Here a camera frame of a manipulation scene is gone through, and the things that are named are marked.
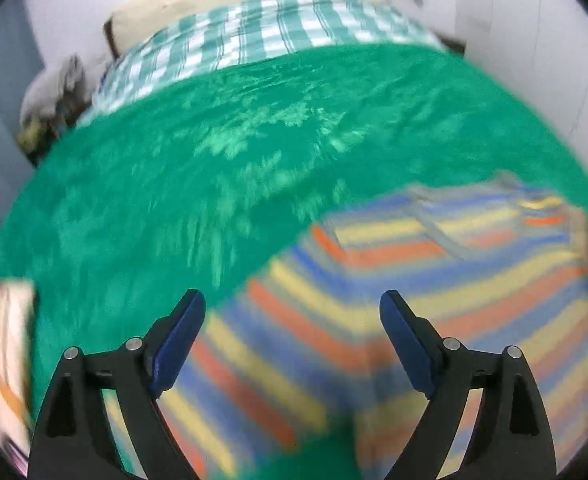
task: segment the green blanket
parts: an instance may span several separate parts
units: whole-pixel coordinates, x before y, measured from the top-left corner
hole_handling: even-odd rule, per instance
[[[588,211],[586,175],[526,107],[463,60],[417,46],[230,67],[77,129],[0,231],[0,277],[27,276],[39,291],[33,412],[66,347],[116,348],[190,287],[216,308],[330,210],[496,170]],[[317,444],[315,474],[298,463],[290,476],[326,476],[331,457],[351,454],[345,435]]]

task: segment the bed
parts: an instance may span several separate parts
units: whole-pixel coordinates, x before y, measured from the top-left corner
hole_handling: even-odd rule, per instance
[[[116,348],[191,286],[215,311],[338,208],[507,170],[588,212],[547,127],[385,0],[154,1],[151,30],[115,39],[147,7],[115,13],[119,59],[0,230],[0,278],[39,291],[35,416],[65,348]],[[260,474],[293,463],[360,474],[345,428]]]

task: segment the checkered blanket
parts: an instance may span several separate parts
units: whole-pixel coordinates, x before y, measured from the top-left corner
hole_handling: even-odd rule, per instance
[[[389,6],[359,0],[246,0],[194,14],[133,47],[110,70],[85,122],[159,88],[231,65],[330,44],[418,43],[441,48]]]

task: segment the metal screw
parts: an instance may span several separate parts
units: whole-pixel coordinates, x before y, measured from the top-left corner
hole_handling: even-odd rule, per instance
[[[143,340],[139,337],[132,337],[125,342],[125,348],[130,351],[138,350],[143,346]]]
[[[458,350],[460,348],[460,341],[455,337],[446,337],[443,340],[443,346],[448,350]]]
[[[507,355],[509,355],[513,359],[520,359],[521,357],[523,357],[523,352],[521,352],[520,348],[517,346],[508,346]]]
[[[65,359],[74,359],[77,355],[78,355],[78,348],[76,348],[75,346],[71,346],[63,352],[63,357]]]

